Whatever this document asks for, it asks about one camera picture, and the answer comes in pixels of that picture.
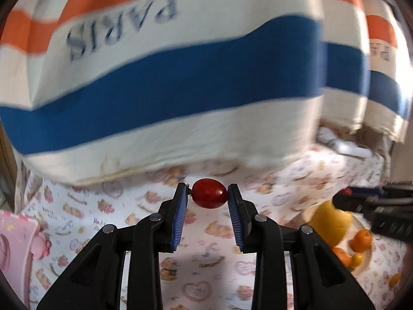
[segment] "white stripe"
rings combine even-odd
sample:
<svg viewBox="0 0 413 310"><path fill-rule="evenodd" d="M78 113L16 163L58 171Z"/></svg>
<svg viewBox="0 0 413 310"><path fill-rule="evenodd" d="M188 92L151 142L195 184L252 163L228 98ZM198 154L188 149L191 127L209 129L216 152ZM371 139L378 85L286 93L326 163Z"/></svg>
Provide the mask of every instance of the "white stripe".
<svg viewBox="0 0 413 310"><path fill-rule="evenodd" d="M157 24L155 16L167 1L154 1L139 32L133 28L129 13L125 12L124 35L115 45L103 43L107 33L107 28L102 24L103 16L109 15L114 19L117 12L130 11L135 6L143 8L148 0L128 2L64 24L52 36L42 71L44 78L36 86L36 91L31 92L32 103L28 108L33 109L51 102L119 66L157 51L235 39L250 33L268 20L283 15L301 15L316 20L322 17L320 0L177 0L176 19ZM90 26L91 20L96 18L100 45L97 53L91 54L90 29L86 29L86 53L82 59L71 62L70 47L66 43L69 31L72 27L79 30L83 22ZM13 87L8 78L1 77L9 87ZM15 106L27 108L22 103L16 103Z"/></svg>
<svg viewBox="0 0 413 310"><path fill-rule="evenodd" d="M396 21L392 9L384 0L363 0L363 5L366 15L380 16L391 24Z"/></svg>
<svg viewBox="0 0 413 310"><path fill-rule="evenodd" d="M395 80L402 89L403 96L410 97L413 92L413 84L406 39L397 24L394 30L397 49L386 41L370 40L370 70L381 72Z"/></svg>
<svg viewBox="0 0 413 310"><path fill-rule="evenodd" d="M57 21L67 0L18 0L13 10L24 11L40 22Z"/></svg>
<svg viewBox="0 0 413 310"><path fill-rule="evenodd" d="M356 131L363 124L367 98L363 95L324 87L324 104L321 118L350 131Z"/></svg>
<svg viewBox="0 0 413 310"><path fill-rule="evenodd" d="M38 82L43 64L43 57L27 57L8 45L0 47L0 87L1 103L13 106L16 103L29 106L30 84Z"/></svg>
<svg viewBox="0 0 413 310"><path fill-rule="evenodd" d="M81 185L215 157L282 167L311 144L322 101L277 99L218 110L23 160L42 177Z"/></svg>
<svg viewBox="0 0 413 310"><path fill-rule="evenodd" d="M368 100L364 124L379 133L389 135L392 141L404 142L408 122L386 106Z"/></svg>
<svg viewBox="0 0 413 310"><path fill-rule="evenodd" d="M383 40L370 40L370 70L378 71L396 80L397 49Z"/></svg>
<svg viewBox="0 0 413 310"><path fill-rule="evenodd" d="M348 45L370 52L366 15L353 4L342 0L323 0L324 36L329 43Z"/></svg>

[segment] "blue gripper pad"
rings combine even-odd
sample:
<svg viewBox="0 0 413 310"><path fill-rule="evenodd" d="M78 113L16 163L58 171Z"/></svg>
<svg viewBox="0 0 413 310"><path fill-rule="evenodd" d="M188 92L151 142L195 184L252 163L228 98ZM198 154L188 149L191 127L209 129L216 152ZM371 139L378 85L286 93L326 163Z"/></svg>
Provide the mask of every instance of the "blue gripper pad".
<svg viewBox="0 0 413 310"><path fill-rule="evenodd" d="M175 216L172 224L172 238L171 238L171 248L175 251L178 247L181 236L183 223L185 221L186 207L188 205L188 193L185 189L181 191L179 196L178 206L176 208Z"/></svg>
<svg viewBox="0 0 413 310"><path fill-rule="evenodd" d="M235 243L242 252L244 249L244 228L241 223L240 211L233 191L228 188L228 209L230 210L231 223L233 225Z"/></svg>

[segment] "yellow mango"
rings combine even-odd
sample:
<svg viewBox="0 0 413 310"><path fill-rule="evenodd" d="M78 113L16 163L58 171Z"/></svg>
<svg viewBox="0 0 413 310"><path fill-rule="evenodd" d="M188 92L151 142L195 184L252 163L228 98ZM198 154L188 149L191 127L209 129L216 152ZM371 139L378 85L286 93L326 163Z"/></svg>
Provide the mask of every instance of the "yellow mango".
<svg viewBox="0 0 413 310"><path fill-rule="evenodd" d="M315 229L330 247L335 247L343 240L352 221L350 212L336 209L332 200L328 200L315 210L308 225Z"/></svg>

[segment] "black clamp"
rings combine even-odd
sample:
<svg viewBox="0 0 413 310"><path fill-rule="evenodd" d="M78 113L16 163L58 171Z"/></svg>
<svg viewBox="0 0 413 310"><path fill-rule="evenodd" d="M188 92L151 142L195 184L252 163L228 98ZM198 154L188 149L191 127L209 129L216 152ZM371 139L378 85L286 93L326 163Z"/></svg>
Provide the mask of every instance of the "black clamp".
<svg viewBox="0 0 413 310"><path fill-rule="evenodd" d="M118 310L125 253L130 250L127 309L162 310L158 253L173 252L180 242L188 192L188 186L179 183L172 200L135 226L105 225L37 309ZM236 184L228 187L228 207L240 250L257 253L251 310L287 309L284 251L290 252L296 310L374 310L351 273L309 225L291 229L258 214Z"/></svg>

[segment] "metal screw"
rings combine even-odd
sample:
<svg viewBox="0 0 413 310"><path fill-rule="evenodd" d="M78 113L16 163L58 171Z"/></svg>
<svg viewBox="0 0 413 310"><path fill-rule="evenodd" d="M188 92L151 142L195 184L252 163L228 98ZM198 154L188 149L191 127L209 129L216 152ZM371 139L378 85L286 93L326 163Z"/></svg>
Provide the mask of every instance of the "metal screw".
<svg viewBox="0 0 413 310"><path fill-rule="evenodd" d="M102 229L103 233L109 234L112 233L115 230L115 226L113 225L105 225Z"/></svg>
<svg viewBox="0 0 413 310"><path fill-rule="evenodd" d="M259 223L263 223L264 221L267 221L267 217L264 216L263 214L256 214L256 215L254 216L254 219L255 219L256 221L258 221Z"/></svg>
<svg viewBox="0 0 413 310"><path fill-rule="evenodd" d="M301 227L301 232L305 234L311 234L313 233L313 228L311 226L304 225L303 227Z"/></svg>
<svg viewBox="0 0 413 310"><path fill-rule="evenodd" d="M162 216L159 213L153 213L149 216L150 221L160 221Z"/></svg>

